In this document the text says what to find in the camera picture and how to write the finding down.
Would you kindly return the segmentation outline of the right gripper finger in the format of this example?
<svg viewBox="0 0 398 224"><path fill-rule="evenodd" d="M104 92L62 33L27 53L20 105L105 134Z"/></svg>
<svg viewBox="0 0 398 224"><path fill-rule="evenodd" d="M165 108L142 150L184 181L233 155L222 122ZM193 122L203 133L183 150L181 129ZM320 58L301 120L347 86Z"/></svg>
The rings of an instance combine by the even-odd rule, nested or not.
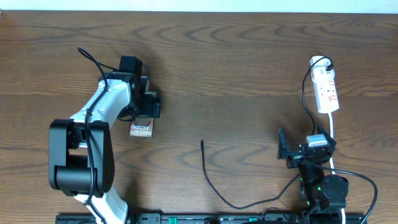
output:
<svg viewBox="0 0 398 224"><path fill-rule="evenodd" d="M323 126L317 124L317 133L323 135L329 146L335 146L335 140L330 136L330 134L323 128Z"/></svg>
<svg viewBox="0 0 398 224"><path fill-rule="evenodd" d="M279 154L286 154L288 151L287 149L287 141L285 139L285 134L283 129L279 129Z"/></svg>

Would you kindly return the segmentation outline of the Galaxy S25 Ultra smartphone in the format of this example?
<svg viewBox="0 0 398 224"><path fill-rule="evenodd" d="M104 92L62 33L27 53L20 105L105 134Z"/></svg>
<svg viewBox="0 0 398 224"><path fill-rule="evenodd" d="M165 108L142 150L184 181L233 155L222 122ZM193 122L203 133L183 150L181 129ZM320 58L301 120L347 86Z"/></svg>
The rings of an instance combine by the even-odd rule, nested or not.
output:
<svg viewBox="0 0 398 224"><path fill-rule="evenodd" d="M156 91L145 93L143 107L134 113L130 122L129 137L152 138L155 119L160 117L160 98Z"/></svg>

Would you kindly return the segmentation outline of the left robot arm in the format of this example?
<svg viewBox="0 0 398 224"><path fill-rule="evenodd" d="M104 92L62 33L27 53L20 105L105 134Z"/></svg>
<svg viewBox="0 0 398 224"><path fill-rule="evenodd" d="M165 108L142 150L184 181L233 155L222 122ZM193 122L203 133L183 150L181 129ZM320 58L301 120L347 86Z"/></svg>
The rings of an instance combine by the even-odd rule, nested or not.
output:
<svg viewBox="0 0 398 224"><path fill-rule="evenodd" d="M87 215L57 215L56 223L135 223L129 205L113 187L115 165L111 127L121 120L138 127L136 136L151 138L160 116L160 97L142 75L146 66L123 55L118 68L102 72L87 104L49 128L49 184L77 199Z"/></svg>

